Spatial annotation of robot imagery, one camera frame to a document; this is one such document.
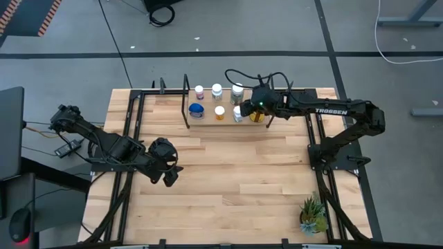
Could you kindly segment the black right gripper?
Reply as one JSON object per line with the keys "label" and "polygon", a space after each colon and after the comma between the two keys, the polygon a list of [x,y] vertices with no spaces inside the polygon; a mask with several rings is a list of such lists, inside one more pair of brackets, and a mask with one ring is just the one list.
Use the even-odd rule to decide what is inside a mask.
{"label": "black right gripper", "polygon": [[240,115],[249,116],[254,111],[261,111],[267,115],[280,116],[279,105],[281,95],[268,86],[258,86],[253,89],[250,100],[239,104]]}

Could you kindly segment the black side desk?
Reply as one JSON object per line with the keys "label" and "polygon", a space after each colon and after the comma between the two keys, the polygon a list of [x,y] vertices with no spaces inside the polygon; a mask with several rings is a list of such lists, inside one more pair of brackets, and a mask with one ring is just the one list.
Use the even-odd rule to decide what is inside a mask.
{"label": "black side desk", "polygon": [[[0,90],[0,249],[38,249],[35,230],[35,181],[41,180],[87,193],[90,182],[73,174],[45,166],[21,155],[24,122],[24,88]],[[20,208],[31,212],[30,234],[15,243],[9,234],[12,215]]]}

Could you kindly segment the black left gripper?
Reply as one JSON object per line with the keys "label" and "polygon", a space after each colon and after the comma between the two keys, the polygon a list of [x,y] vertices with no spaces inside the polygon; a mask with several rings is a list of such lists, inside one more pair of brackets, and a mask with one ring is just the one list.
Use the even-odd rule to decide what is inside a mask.
{"label": "black left gripper", "polygon": [[172,187],[179,177],[179,172],[183,170],[177,166],[178,152],[174,145],[167,138],[157,138],[144,154],[148,157],[148,162],[143,171],[148,172],[152,169],[157,171],[150,173],[151,183],[157,184],[165,173],[163,182],[166,187]]}

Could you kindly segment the potted succulent plant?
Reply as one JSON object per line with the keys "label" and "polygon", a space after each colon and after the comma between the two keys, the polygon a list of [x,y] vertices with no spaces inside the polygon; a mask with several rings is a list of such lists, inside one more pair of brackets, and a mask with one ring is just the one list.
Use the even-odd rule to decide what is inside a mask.
{"label": "potted succulent plant", "polygon": [[316,192],[305,199],[300,207],[299,220],[301,231],[308,237],[328,230],[325,206]]}

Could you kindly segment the blue lidded jar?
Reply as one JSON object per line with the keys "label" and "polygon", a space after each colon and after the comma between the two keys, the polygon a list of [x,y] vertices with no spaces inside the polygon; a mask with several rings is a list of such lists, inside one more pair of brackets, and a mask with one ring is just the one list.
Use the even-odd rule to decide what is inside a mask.
{"label": "blue lidded jar", "polygon": [[204,118],[204,107],[199,103],[192,103],[188,107],[189,114],[194,119]]}

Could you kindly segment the black power adapter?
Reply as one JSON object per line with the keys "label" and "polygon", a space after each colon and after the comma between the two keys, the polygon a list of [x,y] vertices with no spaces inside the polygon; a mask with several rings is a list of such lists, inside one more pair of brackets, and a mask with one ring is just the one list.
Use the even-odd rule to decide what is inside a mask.
{"label": "black power adapter", "polygon": [[59,158],[63,158],[76,152],[79,148],[81,148],[81,140],[71,140],[69,144],[57,148],[54,153]]}

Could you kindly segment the grey metal foot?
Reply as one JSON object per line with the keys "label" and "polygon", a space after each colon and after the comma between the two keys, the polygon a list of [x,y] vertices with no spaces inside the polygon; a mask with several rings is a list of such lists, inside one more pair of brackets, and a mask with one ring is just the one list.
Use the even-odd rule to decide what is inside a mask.
{"label": "grey metal foot", "polygon": [[412,109],[410,113],[415,117],[443,117],[443,108]]}

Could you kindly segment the black mat orange striped border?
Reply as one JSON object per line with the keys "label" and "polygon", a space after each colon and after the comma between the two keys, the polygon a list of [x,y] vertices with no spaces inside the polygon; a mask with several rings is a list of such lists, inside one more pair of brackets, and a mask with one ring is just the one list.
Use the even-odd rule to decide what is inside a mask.
{"label": "black mat orange striped border", "polygon": [[7,36],[42,37],[62,0],[0,0],[0,48]]}

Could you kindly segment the black computer mouse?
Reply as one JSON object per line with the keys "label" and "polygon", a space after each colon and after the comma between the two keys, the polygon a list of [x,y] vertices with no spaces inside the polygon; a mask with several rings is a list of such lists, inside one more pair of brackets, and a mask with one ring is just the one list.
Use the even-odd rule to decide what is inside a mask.
{"label": "black computer mouse", "polygon": [[30,234],[30,218],[31,212],[26,207],[18,209],[12,215],[9,223],[9,234],[15,243],[21,243],[28,238]]}

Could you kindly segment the wooden shelf black metal frame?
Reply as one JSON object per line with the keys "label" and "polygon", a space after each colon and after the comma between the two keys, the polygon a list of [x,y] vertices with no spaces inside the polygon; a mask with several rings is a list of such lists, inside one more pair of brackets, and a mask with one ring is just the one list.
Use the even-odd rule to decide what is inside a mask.
{"label": "wooden shelf black metal frame", "polygon": [[[182,115],[188,127],[190,126],[264,126],[269,125],[270,116],[266,116],[263,122],[252,122],[249,116],[243,117],[241,122],[235,122],[233,119],[233,108],[235,105],[230,103],[231,88],[223,88],[223,97],[221,101],[214,101],[211,88],[204,88],[204,99],[198,100],[195,95],[195,87],[189,83],[188,76],[183,76],[183,97],[182,97]],[[188,107],[192,103],[199,103],[204,107],[204,118],[194,119],[190,116]],[[223,120],[215,118],[215,107],[223,106],[225,115]]]}

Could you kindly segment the grey metal table base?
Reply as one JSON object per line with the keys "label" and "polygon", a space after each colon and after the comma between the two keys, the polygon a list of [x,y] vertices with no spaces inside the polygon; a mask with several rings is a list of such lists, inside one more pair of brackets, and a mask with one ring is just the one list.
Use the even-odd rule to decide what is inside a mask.
{"label": "grey metal table base", "polygon": [[437,1],[438,0],[421,0],[406,17],[381,17],[381,0],[378,0],[375,26],[440,27],[443,25],[443,17],[424,17],[426,12],[430,10]]}

